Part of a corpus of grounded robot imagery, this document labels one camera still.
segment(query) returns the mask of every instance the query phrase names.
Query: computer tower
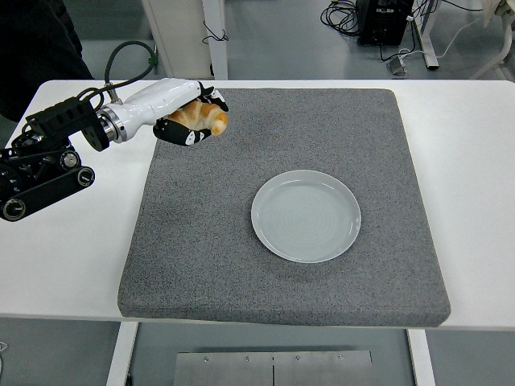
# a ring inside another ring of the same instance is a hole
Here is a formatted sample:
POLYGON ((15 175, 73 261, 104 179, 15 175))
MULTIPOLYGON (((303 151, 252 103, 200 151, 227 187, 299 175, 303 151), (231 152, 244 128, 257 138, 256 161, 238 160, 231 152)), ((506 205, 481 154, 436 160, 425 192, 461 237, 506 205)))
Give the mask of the computer tower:
POLYGON ((356 0, 358 44, 398 46, 414 0, 356 0))

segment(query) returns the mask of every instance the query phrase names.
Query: gray foam pad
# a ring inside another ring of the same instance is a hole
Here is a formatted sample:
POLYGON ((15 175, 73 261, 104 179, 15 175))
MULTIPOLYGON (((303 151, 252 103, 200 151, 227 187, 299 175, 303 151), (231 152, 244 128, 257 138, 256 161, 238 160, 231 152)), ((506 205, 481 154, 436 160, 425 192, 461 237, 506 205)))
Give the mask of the gray foam pad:
POLYGON ((380 89, 225 89, 229 127, 158 142, 120 284, 126 317, 313 326, 438 326, 450 304, 395 95, 380 89), (275 175, 309 169, 360 204, 352 247, 287 261, 253 231, 275 175))

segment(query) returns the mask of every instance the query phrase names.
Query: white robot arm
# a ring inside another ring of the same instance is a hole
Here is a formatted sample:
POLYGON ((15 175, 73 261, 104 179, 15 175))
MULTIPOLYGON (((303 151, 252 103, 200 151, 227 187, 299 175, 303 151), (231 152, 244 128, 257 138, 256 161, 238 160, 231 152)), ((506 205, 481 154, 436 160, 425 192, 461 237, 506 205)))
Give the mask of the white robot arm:
POLYGON ((69 141, 78 131, 98 151, 108 148, 110 142, 129 141, 145 125, 154 126, 159 139, 190 146, 208 137, 210 131, 192 131, 168 122, 169 114, 195 99, 228 111, 218 91, 204 88, 196 80, 163 79, 125 102, 113 92, 116 87, 90 88, 81 93, 93 90, 85 99, 69 98, 27 117, 12 148, 0 150, 0 218, 18 221, 93 184, 93 169, 82 165, 69 141), (102 92, 109 92, 113 102, 92 107, 91 97, 102 92))
POLYGON ((97 115, 108 139, 121 143, 129 141, 142 126, 156 125, 159 119, 197 98, 228 110, 224 98, 214 88, 206 89, 196 80, 170 78, 144 88, 123 103, 102 106, 97 115))

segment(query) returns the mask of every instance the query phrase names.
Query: croissant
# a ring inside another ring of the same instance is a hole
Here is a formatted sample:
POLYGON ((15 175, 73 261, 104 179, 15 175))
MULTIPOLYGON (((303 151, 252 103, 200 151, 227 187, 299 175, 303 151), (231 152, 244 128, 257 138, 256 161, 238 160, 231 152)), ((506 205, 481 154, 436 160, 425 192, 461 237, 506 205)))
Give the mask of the croissant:
POLYGON ((220 135, 227 127, 227 114, 220 106, 193 101, 168 116, 190 130, 209 129, 212 135, 220 135))

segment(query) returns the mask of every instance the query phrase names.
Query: white plate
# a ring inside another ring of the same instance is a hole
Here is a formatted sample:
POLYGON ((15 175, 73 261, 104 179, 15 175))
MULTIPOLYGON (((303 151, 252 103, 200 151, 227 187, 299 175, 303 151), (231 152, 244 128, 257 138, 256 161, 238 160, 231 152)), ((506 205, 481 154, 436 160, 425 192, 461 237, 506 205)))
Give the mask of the white plate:
POLYGON ((273 253, 299 263, 338 257, 357 238, 360 206, 339 180, 313 170, 277 175, 257 192, 252 225, 273 253))

